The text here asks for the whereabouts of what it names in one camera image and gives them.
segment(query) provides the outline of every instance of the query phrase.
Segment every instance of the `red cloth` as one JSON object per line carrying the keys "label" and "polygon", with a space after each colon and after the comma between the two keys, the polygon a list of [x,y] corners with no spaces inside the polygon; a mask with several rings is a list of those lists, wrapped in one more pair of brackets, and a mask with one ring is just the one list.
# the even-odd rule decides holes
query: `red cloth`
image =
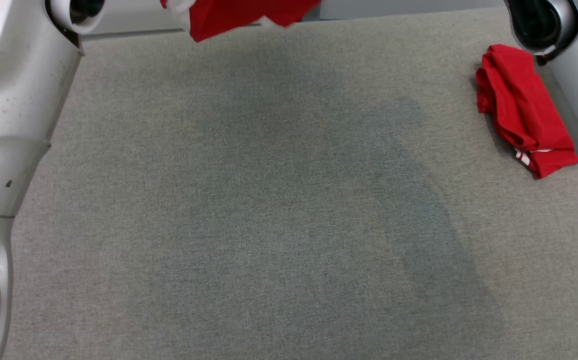
{"label": "red cloth", "polygon": [[482,57],[476,79],[478,110],[493,114],[495,131],[524,153],[517,157],[538,179],[578,164],[574,144],[542,79],[535,73],[531,54],[492,45]]}
{"label": "red cloth", "polygon": [[[266,16],[281,27],[302,19],[320,0],[196,0],[189,10],[191,37],[200,42]],[[160,0],[163,8],[167,0]]]}

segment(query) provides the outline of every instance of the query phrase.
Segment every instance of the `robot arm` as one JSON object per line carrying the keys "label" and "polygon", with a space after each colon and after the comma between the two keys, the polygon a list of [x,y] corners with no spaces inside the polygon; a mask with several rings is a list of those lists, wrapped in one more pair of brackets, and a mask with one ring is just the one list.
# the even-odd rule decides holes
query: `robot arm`
{"label": "robot arm", "polygon": [[[506,0],[517,40],[551,72],[578,153],[578,0]],[[10,231],[104,0],[0,0],[0,357],[10,317]]]}

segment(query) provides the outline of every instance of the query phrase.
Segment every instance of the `red and white cloth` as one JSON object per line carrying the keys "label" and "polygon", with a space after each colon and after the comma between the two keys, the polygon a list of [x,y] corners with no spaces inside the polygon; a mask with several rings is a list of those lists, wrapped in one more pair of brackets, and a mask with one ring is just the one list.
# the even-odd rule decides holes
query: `red and white cloth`
{"label": "red and white cloth", "polygon": [[542,179],[578,164],[574,144],[553,105],[531,54],[492,45],[476,72],[478,110],[491,113],[497,134],[515,147],[516,158]]}
{"label": "red and white cloth", "polygon": [[160,0],[175,20],[200,42],[250,23],[288,27],[320,0]]}

